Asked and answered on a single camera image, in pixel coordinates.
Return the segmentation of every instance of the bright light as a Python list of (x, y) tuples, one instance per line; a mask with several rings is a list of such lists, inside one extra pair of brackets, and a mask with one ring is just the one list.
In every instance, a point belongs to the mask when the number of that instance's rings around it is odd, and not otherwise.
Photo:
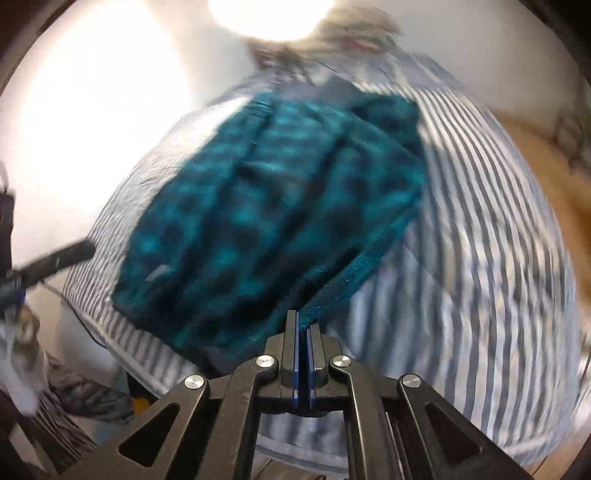
[(263, 40), (299, 40), (309, 35), (335, 0), (209, 0), (224, 27)]

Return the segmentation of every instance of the black frame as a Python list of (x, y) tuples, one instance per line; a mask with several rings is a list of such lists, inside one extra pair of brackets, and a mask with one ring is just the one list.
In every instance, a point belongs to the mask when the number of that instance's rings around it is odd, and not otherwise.
[(248, 480), (261, 413), (342, 410), (352, 480), (531, 479), (418, 376), (375, 375), (295, 311), (264, 357), (192, 378), (60, 478)]

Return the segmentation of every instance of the blue and white striped sheet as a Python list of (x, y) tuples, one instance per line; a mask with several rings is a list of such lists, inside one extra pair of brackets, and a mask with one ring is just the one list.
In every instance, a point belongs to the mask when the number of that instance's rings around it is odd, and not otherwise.
[[(382, 375), (421, 375), (521, 464), (542, 458), (569, 429), (579, 324), (569, 256), (534, 175), (493, 115), (432, 60), (393, 51), (309, 65), (312, 78), (327, 69), (361, 89), (418, 103), (430, 181), (402, 244), (329, 319), (327, 332)], [(275, 80), (263, 72), (183, 119), (109, 200), (90, 235), (95, 258), (66, 283), (89, 326), (157, 394), (195, 367), (113, 310), (109, 293), (126, 241), (153, 195), (224, 115)], [(265, 415), (258, 449), (346, 475), (340, 413)]]

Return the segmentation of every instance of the clothing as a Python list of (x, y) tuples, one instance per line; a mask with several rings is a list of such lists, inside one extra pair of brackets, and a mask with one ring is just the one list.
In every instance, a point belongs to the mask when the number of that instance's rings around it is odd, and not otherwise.
[(154, 198), (113, 293), (136, 326), (203, 363), (244, 358), (346, 301), (417, 214), (417, 107), (357, 95), (342, 109), (265, 93)]
[[(336, 72), (368, 92), (417, 101), (430, 179), (418, 221), (330, 317), (328, 333), (381, 375), (421, 375), (520, 464), (541, 460), (571, 425), (580, 327), (569, 255), (527, 162), (491, 112), (429, 57), (392, 50), (314, 63), (317, 84)], [(200, 366), (113, 308), (129, 237), (163, 185), (277, 77), (259, 72), (180, 119), (113, 193), (90, 233), (95, 257), (66, 282), (89, 329), (157, 396)], [(343, 435), (342, 416), (264, 416), (257, 448), (344, 477)]]

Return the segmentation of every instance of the striped fabric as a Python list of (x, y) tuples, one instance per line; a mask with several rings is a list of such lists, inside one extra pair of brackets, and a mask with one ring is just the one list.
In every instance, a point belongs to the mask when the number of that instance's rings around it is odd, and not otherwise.
[[(569, 428), (579, 390), (579, 325), (570, 260), (535, 177), (492, 114), (432, 60), (398, 51), (333, 58), (310, 66), (310, 76), (321, 78), (327, 68), (365, 91), (418, 103), (430, 183), (403, 243), (327, 332), (382, 375), (424, 377), (521, 464), (542, 458)], [(125, 242), (149, 199), (224, 114), (276, 78), (263, 73), (183, 119), (115, 192), (90, 234), (95, 258), (66, 283), (89, 326), (157, 394), (194, 367), (112, 309)], [(263, 416), (258, 448), (346, 475), (340, 413)]]

